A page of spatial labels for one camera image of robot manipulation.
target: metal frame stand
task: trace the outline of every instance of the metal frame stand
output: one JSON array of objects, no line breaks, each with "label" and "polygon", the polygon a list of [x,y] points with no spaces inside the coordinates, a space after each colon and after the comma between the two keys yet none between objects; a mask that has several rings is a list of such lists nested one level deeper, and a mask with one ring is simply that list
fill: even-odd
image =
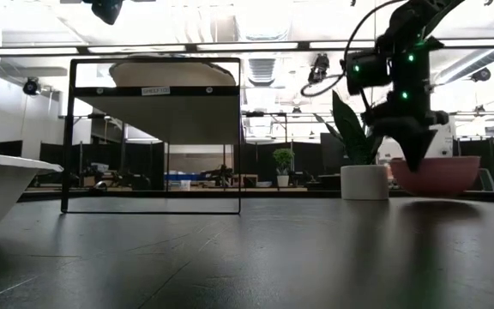
[{"label": "metal frame stand", "polygon": [[[238,182],[238,209],[230,212],[209,212],[209,211],[69,211],[69,199],[70,199],[70,173],[71,173],[71,156],[72,156],[72,141],[74,134],[74,103],[76,97],[88,97],[88,96],[141,96],[142,89],[146,87],[117,87],[117,88],[100,88],[100,87],[85,87],[78,88],[75,85],[77,77],[77,65],[78,64],[126,64],[126,63],[201,63],[201,64],[214,64],[214,63],[233,63],[238,64],[238,85],[237,86],[215,86],[215,87],[170,87],[170,93],[168,95],[195,95],[195,96],[233,96],[238,97],[238,174],[241,175],[241,143],[243,142],[243,130],[241,119],[241,106],[240,106],[240,76],[241,76],[241,61],[239,58],[98,58],[98,59],[72,59],[69,68],[69,96],[68,96],[68,111],[64,120],[64,141],[63,141],[63,163],[64,170],[62,175],[62,196],[60,210],[63,214],[110,214],[110,215],[239,215],[241,213],[241,196],[242,186],[241,182]],[[173,192],[169,192],[168,185],[168,170],[169,170],[169,147],[167,145],[167,184],[166,192],[163,198],[173,198]]]}]

